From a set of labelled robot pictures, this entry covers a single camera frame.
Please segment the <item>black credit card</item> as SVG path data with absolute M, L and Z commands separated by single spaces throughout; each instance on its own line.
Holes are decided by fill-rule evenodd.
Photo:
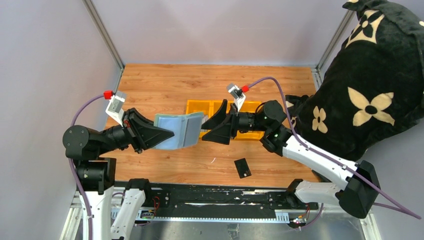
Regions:
M 252 175 L 245 158 L 237 159 L 234 161 L 238 176 L 240 179 L 250 177 Z

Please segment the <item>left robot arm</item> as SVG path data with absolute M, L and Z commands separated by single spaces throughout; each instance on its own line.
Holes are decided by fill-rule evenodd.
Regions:
M 154 201 L 151 183 L 146 178 L 130 179 L 123 192 L 121 207 L 111 219 L 117 159 L 103 157 L 114 150 L 132 147 L 138 154 L 174 136 L 170 130 L 154 125 L 135 108 L 118 113 L 118 125 L 97 131 L 72 125 L 62 137 L 85 210 L 85 240 L 127 240 L 142 205 Z

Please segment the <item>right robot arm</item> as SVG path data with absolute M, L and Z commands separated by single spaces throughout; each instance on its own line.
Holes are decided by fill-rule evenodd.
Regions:
M 295 160 L 328 179 L 328 182 L 295 179 L 288 192 L 302 203 L 338 205 L 351 216 L 364 219 L 379 195 L 375 167 L 365 160 L 355 163 L 316 149 L 282 124 L 286 117 L 276 100 L 260 104 L 256 112 L 239 112 L 236 104 L 228 104 L 224 99 L 217 112 L 202 124 L 207 133 L 201 139 L 229 145 L 238 132 L 263 132 L 260 142 L 268 152 Z

